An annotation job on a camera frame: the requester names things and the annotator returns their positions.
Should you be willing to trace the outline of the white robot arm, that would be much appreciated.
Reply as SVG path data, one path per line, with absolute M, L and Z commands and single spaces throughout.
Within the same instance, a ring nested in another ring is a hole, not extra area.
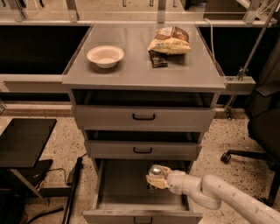
M 186 195 L 202 207 L 217 210 L 221 202 L 232 207 L 251 224 L 280 224 L 280 213 L 215 175 L 198 178 L 184 171 L 154 164 L 146 175 L 147 183 L 158 189 L 168 189 Z

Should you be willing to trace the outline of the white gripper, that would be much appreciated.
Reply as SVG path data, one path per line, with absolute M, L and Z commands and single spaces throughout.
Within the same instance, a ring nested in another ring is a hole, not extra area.
M 199 193 L 201 188 L 201 178 L 186 174 L 183 171 L 172 171 L 167 166 L 160 165 L 159 176 L 147 175 L 147 183 L 158 189 L 168 188 L 171 193 L 178 195 L 192 195 Z

